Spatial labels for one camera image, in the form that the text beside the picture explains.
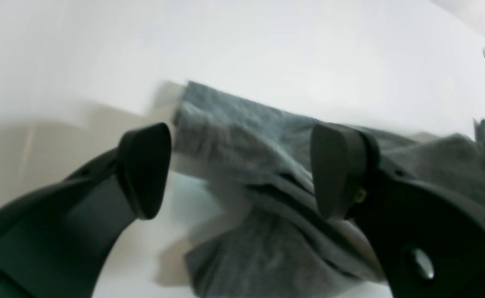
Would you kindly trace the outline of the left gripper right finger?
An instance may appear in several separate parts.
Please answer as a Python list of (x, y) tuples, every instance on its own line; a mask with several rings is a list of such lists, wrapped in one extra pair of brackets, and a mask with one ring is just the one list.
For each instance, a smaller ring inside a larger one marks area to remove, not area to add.
[(338, 124), (311, 132), (324, 219), (353, 219), (394, 298), (485, 298), (485, 207), (383, 158), (370, 134)]

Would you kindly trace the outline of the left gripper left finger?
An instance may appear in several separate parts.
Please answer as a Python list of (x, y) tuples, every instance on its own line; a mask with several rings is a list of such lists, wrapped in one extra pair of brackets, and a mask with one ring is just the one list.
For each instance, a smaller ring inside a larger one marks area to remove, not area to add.
[(0, 298), (90, 298), (123, 230), (159, 212), (170, 159), (167, 124), (130, 130), (63, 181), (0, 208)]

